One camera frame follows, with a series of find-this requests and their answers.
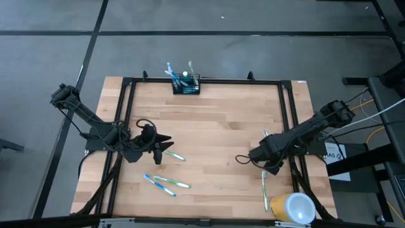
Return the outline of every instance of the cable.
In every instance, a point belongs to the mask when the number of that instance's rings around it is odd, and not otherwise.
[[[87,158],[88,156],[92,155],[94,152],[95,152],[95,151],[89,151],[89,153],[86,154],[86,155],[82,158],[82,160],[80,161],[80,163],[78,164],[78,172],[77,172],[77,178],[78,178],[78,179],[79,179],[80,173],[81,173],[81,171],[82,171],[82,165],[83,165],[84,160],[86,160],[86,158]]]
[[[378,116],[379,114],[384,113],[384,112],[390,110],[391,108],[397,106],[398,104],[400,104],[400,103],[403,102],[403,101],[405,101],[405,98],[403,98],[402,100],[398,101],[397,103],[391,105],[390,107],[388,107],[388,108],[386,108],[386,109],[384,109],[384,110],[382,110],[382,111],[380,111],[380,112],[378,112],[378,113],[376,113],[376,114],[374,114],[374,115],[372,115],[372,116],[370,116],[370,117],[364,118],[364,119],[362,119],[362,120],[358,120],[358,121],[356,121],[356,122],[354,122],[354,123],[347,124],[347,125],[345,125],[345,126],[339,128],[339,129],[335,129],[335,130],[333,130],[331,133],[329,133],[327,136],[330,136],[331,134],[333,134],[333,133],[335,133],[335,132],[337,132],[337,131],[340,131],[340,130],[342,130],[342,129],[345,129],[346,127],[350,127],[350,126],[352,126],[352,125],[354,125],[354,124],[358,124],[358,123],[361,123],[361,122],[363,122],[363,121],[365,121],[365,120],[368,120],[368,119],[370,119],[370,118],[373,118],[373,117],[375,117],[375,116]]]
[[[321,159],[325,164],[327,164],[327,162],[325,161],[325,159],[322,158],[321,155],[315,155],[315,156],[317,156],[317,157],[318,157],[319,159]]]
[[[355,106],[354,108],[351,108],[350,111],[354,111],[354,110],[356,110],[356,109],[362,107],[363,105],[367,105],[368,103],[371,103],[371,102],[373,102],[373,101],[374,101],[374,99],[371,99],[371,100],[369,100],[369,101],[366,101],[366,102],[363,103],[363,104],[359,104],[359,105]]]
[[[146,149],[146,148],[148,148],[148,147],[150,147],[150,146],[152,145],[152,143],[154,142],[154,140],[155,140],[155,138],[156,138],[156,132],[158,131],[158,130],[156,130],[156,125],[155,125],[154,123],[152,123],[150,120],[145,119],[145,118],[141,118],[141,119],[139,119],[139,120],[135,123],[137,127],[141,128],[141,129],[143,129],[143,128],[145,127],[145,125],[140,126],[140,125],[138,124],[138,123],[141,122],[141,121],[146,121],[146,122],[150,123],[150,124],[152,125],[154,131],[153,131],[153,137],[152,137],[152,139],[149,141],[149,143],[148,143],[147,145],[145,145],[145,146],[142,147],[141,149],[137,149],[137,150],[139,150],[139,151],[143,151],[144,149]]]
[[[394,207],[388,202],[388,206],[391,208],[391,210],[398,216],[398,218],[401,220],[401,222],[405,223],[405,220],[399,215],[399,213],[394,209]]]
[[[330,136],[330,137],[335,141],[335,143],[336,143],[336,145],[337,145],[337,149],[339,150],[340,155],[342,155],[342,158],[343,158],[343,159],[346,159],[346,158],[344,157],[344,155],[343,155],[342,148],[340,148],[339,142],[336,140],[336,138],[335,138],[334,136]]]
[[[62,109],[58,108],[58,110],[59,110],[60,112],[62,112],[62,114],[70,121],[70,123],[73,124],[73,126],[76,127],[76,129],[78,130],[78,132],[80,133],[80,135],[81,135],[81,136],[84,136],[83,132],[77,127],[77,125],[73,122],[73,120],[71,120],[71,118],[69,118],[68,115],[66,115],[66,113],[64,113],[64,112],[62,111]]]
[[[377,132],[379,132],[380,130],[383,130],[383,129],[385,129],[385,127],[380,127],[379,129],[374,130],[374,131],[367,137],[366,144],[368,145],[368,142],[370,141],[371,137],[374,136],[375,133],[377,133]]]
[[[249,160],[247,162],[241,162],[241,161],[238,160],[238,157],[248,158]],[[249,156],[246,156],[246,155],[236,155],[235,160],[236,160],[237,163],[242,164],[242,165],[246,165],[246,164],[248,164],[249,162],[252,161],[251,158]]]
[[[368,117],[368,115],[367,115],[367,113],[365,112],[365,110],[363,109],[363,105],[362,105],[362,102],[363,102],[363,95],[364,95],[364,94],[362,94],[362,95],[360,96],[360,108],[361,108],[361,111],[363,112],[363,114],[366,115],[366,117]],[[381,121],[375,120],[375,119],[373,119],[373,118],[370,118],[370,120],[372,120],[373,122],[376,122],[376,123],[382,123]]]
[[[58,101],[58,102],[55,102],[55,105],[60,104],[60,103],[66,103],[66,104],[72,105],[73,107],[76,107],[75,104],[73,104],[72,102],[69,102],[69,101]],[[94,122],[97,122],[97,123],[99,123],[99,124],[117,124],[117,123],[123,122],[122,120],[111,121],[111,122],[98,121],[98,120],[96,120],[94,117],[89,116],[89,115],[88,115],[87,113],[85,113],[83,110],[81,110],[81,109],[79,109],[79,110],[80,110],[85,116],[87,116],[87,118],[89,118],[89,119],[91,119],[91,120],[93,120]]]
[[[403,123],[405,123],[405,121],[393,121],[393,122],[388,122],[388,123],[379,123],[379,124],[375,124],[375,125],[371,125],[371,126],[367,126],[367,127],[360,127],[358,129],[350,130],[348,132],[345,132],[343,134],[339,134],[339,135],[334,136],[334,137],[344,136],[344,135],[346,135],[348,133],[352,133],[352,132],[355,132],[355,131],[358,131],[358,130],[368,129],[370,127],[378,127],[378,126],[382,126],[382,125],[387,126],[389,124],[403,124]]]
[[[358,96],[362,95],[363,93],[365,93],[366,91],[368,91],[368,87],[366,87],[361,93],[357,94],[354,98],[346,101],[345,103],[349,103],[350,101],[356,99]]]

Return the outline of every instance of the sticker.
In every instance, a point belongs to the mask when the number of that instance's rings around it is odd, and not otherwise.
[[[345,149],[344,145],[340,144],[339,146],[340,146],[340,149],[342,150],[344,157],[347,158],[346,149]],[[327,148],[327,157],[325,159],[325,162],[327,164],[331,164],[333,162],[337,162],[337,161],[344,159],[342,157],[342,155],[340,154],[339,149],[337,148],[336,144],[330,143],[330,142],[325,142],[325,147]],[[344,174],[333,175],[333,176],[329,177],[329,179],[338,180],[338,181],[350,181],[350,173],[346,172]]]

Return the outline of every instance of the wooden table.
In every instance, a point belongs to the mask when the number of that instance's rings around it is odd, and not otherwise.
[[[114,119],[121,82],[121,77],[106,77],[104,81],[96,113],[105,121]],[[302,81],[292,81],[292,86],[302,122],[313,114],[308,86]],[[121,119],[127,100],[124,99]],[[163,155],[162,164],[155,165],[153,155],[148,153],[136,163],[123,160],[113,215],[274,219],[264,211],[261,170],[252,164],[237,163],[235,155],[246,155],[258,146],[264,129],[269,133],[283,130],[277,86],[203,84],[201,94],[191,96],[173,95],[169,83],[139,82],[129,124],[133,136],[140,134],[135,126],[139,118],[150,119],[160,134],[172,136],[175,144],[170,150],[187,161]],[[84,161],[72,212],[81,209],[99,187],[105,159],[106,152],[98,151]],[[328,212],[336,216],[325,164],[315,156],[307,156],[306,162],[312,190]],[[146,181],[143,174],[174,179],[192,188],[161,182],[177,194],[172,197]],[[293,192],[288,162],[277,175],[267,176],[269,199]],[[102,212],[106,211],[108,196],[109,189]]]

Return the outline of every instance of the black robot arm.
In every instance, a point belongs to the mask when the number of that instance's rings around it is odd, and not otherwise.
[[[52,94],[51,104],[60,110],[74,111],[91,126],[90,133],[81,134],[88,142],[101,144],[101,148],[105,148],[105,150],[118,151],[130,163],[136,162],[143,152],[153,152],[154,162],[159,165],[162,161],[162,152],[173,144],[173,142],[164,142],[171,137],[158,134],[154,124],[146,119],[138,120],[137,126],[142,128],[142,132],[131,139],[130,129],[123,127],[121,122],[104,122],[82,104],[78,90],[71,85],[61,84],[59,89]],[[151,125],[140,126],[138,123],[142,120]]]
[[[250,150],[252,162],[265,161],[264,169],[276,175],[288,155],[304,155],[315,137],[327,127],[343,127],[352,122],[354,113],[343,101],[332,101],[309,120],[281,134],[266,136]]]

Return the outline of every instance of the table leg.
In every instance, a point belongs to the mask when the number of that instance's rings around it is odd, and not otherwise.
[[[387,199],[385,198],[381,183],[378,180],[378,177],[377,177],[378,174],[377,174],[377,171],[375,170],[375,167],[373,167],[373,174],[377,180],[378,193],[375,193],[375,195],[377,197],[378,204],[380,205],[382,215],[384,216],[385,221],[393,222],[394,219],[392,218],[392,214],[391,214],[390,208],[388,206]]]
[[[22,151],[24,149],[23,146],[20,146],[16,143],[4,140],[4,139],[0,139],[0,151],[1,149],[13,149],[15,151]]]

